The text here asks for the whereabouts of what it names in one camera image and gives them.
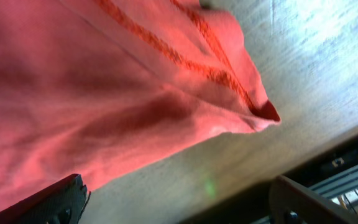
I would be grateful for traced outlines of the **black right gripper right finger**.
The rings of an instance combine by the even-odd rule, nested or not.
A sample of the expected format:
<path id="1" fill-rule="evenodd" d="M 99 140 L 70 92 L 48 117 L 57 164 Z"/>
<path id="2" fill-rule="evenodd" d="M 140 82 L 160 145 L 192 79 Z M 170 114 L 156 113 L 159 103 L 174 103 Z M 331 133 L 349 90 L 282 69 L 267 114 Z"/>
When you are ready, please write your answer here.
<path id="1" fill-rule="evenodd" d="M 275 223 L 358 224 L 358 215 L 285 176 L 272 182 L 268 199 Z"/>

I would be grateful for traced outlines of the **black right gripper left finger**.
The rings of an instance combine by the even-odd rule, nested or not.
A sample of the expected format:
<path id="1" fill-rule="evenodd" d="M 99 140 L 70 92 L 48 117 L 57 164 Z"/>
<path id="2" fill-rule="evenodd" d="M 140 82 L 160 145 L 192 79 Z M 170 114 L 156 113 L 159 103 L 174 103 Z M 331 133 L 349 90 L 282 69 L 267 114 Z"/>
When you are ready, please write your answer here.
<path id="1" fill-rule="evenodd" d="M 91 192 L 71 174 L 0 211 L 0 224 L 78 224 Z"/>

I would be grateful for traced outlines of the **orange McKinney Boyd soccer t-shirt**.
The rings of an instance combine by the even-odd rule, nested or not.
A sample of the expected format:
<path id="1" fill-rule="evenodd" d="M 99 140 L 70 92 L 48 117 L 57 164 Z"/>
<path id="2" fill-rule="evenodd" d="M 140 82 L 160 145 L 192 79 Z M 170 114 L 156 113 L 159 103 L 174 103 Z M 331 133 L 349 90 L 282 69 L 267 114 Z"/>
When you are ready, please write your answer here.
<path id="1" fill-rule="evenodd" d="M 280 117 L 227 11 L 198 1 L 0 1 L 0 211 L 90 190 Z"/>

